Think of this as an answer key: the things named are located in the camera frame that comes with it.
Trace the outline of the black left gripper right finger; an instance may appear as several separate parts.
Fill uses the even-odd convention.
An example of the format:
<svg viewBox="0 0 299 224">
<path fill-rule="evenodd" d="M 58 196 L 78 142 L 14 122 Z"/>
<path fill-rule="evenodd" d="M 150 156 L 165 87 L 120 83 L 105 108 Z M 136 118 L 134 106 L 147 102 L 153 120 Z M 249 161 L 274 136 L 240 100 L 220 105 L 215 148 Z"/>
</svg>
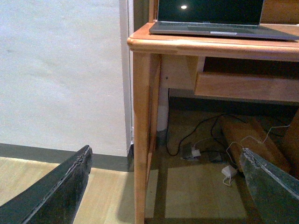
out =
<svg viewBox="0 0 299 224">
<path fill-rule="evenodd" d="M 240 165 L 251 197 L 266 224 L 299 222 L 299 181 L 244 148 Z"/>
</svg>

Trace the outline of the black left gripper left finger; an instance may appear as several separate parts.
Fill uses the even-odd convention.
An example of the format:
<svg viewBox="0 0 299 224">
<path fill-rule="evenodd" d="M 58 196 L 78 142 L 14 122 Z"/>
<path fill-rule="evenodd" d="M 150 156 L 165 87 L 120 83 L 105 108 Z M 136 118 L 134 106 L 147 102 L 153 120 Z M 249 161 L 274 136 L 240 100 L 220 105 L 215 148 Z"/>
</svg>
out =
<svg viewBox="0 0 299 224">
<path fill-rule="evenodd" d="M 89 145 L 0 207 L 2 224 L 72 224 L 93 162 Z"/>
</svg>

